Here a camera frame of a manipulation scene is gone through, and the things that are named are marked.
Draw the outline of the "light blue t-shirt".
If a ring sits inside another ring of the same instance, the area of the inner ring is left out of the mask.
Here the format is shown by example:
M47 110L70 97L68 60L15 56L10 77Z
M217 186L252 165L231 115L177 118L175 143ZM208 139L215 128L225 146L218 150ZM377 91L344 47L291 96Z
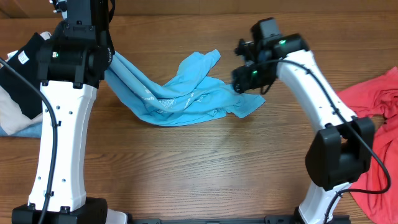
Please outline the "light blue t-shirt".
M217 50L194 52L183 60L177 74L159 85L116 53L105 80L120 101L140 120L158 126L185 126L224 118L245 118L265 103L261 95L239 94L230 84L209 77L221 58Z

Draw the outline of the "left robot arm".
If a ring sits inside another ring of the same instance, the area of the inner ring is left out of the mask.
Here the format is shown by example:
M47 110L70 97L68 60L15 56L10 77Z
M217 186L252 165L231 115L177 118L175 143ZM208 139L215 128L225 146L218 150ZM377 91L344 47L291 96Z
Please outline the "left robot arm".
M116 3L54 1L63 17L37 53L36 94L43 103L36 178L28 202L12 211L13 223L121 223L129 213L88 197L84 162L88 122L100 82L115 53L109 23Z

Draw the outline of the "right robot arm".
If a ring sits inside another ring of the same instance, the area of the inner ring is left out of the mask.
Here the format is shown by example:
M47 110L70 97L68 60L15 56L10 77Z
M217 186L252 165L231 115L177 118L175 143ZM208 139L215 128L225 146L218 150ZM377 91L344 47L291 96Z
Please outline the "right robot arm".
M333 216L344 190L371 165L375 127L359 118L338 97L320 71L300 34L283 35L270 17L251 28L253 40L240 40L236 55L245 64L232 72L238 93L260 89L265 95L276 80L287 85L315 132L305 156L311 184L292 215L268 215L265 223L350 223L349 216Z

